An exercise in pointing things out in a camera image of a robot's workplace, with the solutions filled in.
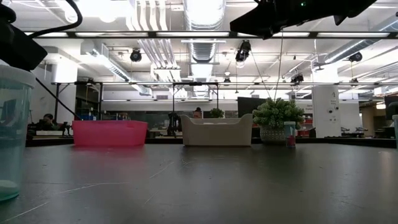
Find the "ceiling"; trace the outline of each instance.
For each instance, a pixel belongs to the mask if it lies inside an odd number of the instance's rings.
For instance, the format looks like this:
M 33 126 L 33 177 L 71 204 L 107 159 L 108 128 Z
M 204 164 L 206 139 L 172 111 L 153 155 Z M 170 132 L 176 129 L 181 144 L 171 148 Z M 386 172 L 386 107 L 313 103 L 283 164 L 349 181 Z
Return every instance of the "ceiling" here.
M 182 8 L 182 0 L 167 0 L 166 1 L 166 21 L 169 30 L 185 30 L 185 22 Z M 13 0 L 3 1 L 3 4 L 8 5 L 17 12 L 17 21 L 14 25 L 24 31 L 41 30 L 50 27 L 62 26 L 69 24 L 65 20 L 64 10 L 58 7 L 55 1 L 40 1 L 40 0 Z M 95 15 L 88 15 L 84 17 L 81 26 L 76 28 L 76 31 L 106 31 L 106 30 L 128 30 L 125 25 L 126 11 L 128 1 L 111 1 L 109 11 L 116 11 L 119 16 L 114 22 L 102 22 Z M 229 30 L 229 22 L 235 18 L 245 14 L 256 6 L 252 0 L 227 0 L 226 10 L 224 15 L 224 22 L 221 30 Z M 369 9 L 365 10 L 359 16 L 345 20 L 342 25 L 335 26 L 332 17 L 327 17 L 317 21 L 308 22 L 298 27 L 288 27 L 285 30 L 289 31 L 370 31 L 372 27 L 378 25 L 385 19 L 394 16 L 397 12 L 398 0 L 378 0 Z M 269 82 L 276 82 L 279 76 L 283 76 L 289 70 L 303 62 L 306 58 L 312 55 L 325 55 L 330 53 L 342 45 L 348 43 L 350 40 L 294 40 L 284 39 L 282 45 L 282 54 L 280 39 L 270 40 L 250 40 L 252 47 L 251 56 L 245 61 L 244 68 L 236 68 L 234 57 L 236 49 L 242 42 L 242 39 L 226 39 L 223 44 L 218 44 L 216 50 L 212 80 L 222 82 L 225 72 L 230 72 L 231 81 L 235 81 L 237 77 L 239 82 L 260 82 L 259 73 Z M 130 72 L 136 80 L 149 81 L 150 80 L 150 60 L 145 54 L 142 60 L 138 63 L 130 61 L 129 56 L 134 47 L 139 47 L 137 39 L 95 39 L 96 45 L 104 44 L 110 49 L 110 55 L 123 69 Z M 177 63 L 181 68 L 181 77 L 188 77 L 190 75 L 190 57 L 187 44 L 181 43 L 180 39 L 171 40 L 173 52 Z M 376 44 L 361 51 L 363 55 L 362 62 L 354 63 L 351 69 L 350 62 L 340 61 L 336 63 L 339 71 L 339 79 L 348 81 L 355 75 L 377 70 L 389 63 L 395 62 L 395 55 L 398 50 L 394 49 L 398 44 L 396 40 L 382 40 Z M 84 67 L 79 69 L 80 76 L 94 77 L 99 81 L 113 81 L 115 78 L 112 73 L 104 68 L 102 65 L 93 63 L 87 57 L 76 55 L 84 64 Z M 301 70 L 306 81 L 311 79 L 310 62 L 305 62 Z M 398 75 L 398 70 L 391 70 L 389 73 L 380 73 L 375 77 L 369 77 L 364 82 L 377 81 L 383 77 L 393 77 Z

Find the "dark table surface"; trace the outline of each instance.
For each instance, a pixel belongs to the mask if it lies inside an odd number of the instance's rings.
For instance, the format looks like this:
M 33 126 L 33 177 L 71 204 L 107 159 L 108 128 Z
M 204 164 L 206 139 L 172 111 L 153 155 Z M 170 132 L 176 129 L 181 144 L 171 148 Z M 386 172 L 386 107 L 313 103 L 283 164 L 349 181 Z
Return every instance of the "dark table surface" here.
M 395 149 L 28 148 L 0 223 L 398 223 Z

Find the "clear plastic cup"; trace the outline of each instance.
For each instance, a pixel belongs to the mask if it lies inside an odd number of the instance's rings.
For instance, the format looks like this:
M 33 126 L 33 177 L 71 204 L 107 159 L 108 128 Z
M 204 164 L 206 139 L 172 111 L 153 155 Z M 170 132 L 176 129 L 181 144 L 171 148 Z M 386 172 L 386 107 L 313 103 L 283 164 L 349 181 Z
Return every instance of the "clear plastic cup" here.
M 34 84 L 32 73 L 0 65 L 0 201 L 19 195 Z
M 392 120 L 394 121 L 394 130 L 396 131 L 396 143 L 398 149 L 398 114 L 392 115 Z
M 285 123 L 285 141 L 286 147 L 296 147 L 296 122 L 286 121 Z

